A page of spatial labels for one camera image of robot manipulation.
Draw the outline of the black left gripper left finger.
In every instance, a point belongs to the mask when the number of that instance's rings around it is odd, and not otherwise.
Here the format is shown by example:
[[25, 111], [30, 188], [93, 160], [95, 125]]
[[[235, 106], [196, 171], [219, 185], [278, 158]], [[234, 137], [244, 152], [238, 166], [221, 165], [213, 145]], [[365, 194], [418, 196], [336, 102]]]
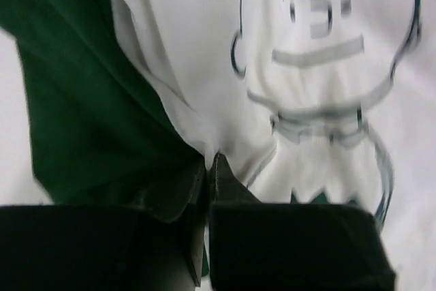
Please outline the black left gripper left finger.
[[204, 162], [165, 178], [140, 207], [1, 207], [2, 290], [194, 290]]

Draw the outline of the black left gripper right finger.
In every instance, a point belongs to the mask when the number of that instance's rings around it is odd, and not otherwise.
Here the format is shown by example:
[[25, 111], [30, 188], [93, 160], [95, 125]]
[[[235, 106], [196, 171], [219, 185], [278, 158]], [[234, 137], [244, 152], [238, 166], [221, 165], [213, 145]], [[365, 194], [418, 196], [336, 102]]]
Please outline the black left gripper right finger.
[[260, 202], [218, 154], [210, 185], [214, 290], [393, 290], [377, 222], [356, 202]]

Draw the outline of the white and green t shirt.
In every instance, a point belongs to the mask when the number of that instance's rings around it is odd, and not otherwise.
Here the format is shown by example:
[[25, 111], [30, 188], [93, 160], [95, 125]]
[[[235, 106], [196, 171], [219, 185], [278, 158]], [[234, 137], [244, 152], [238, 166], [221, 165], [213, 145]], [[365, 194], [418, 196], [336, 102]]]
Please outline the white and green t shirt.
[[435, 0], [1, 0], [35, 180], [152, 213], [200, 160], [262, 202], [357, 204], [435, 289]]

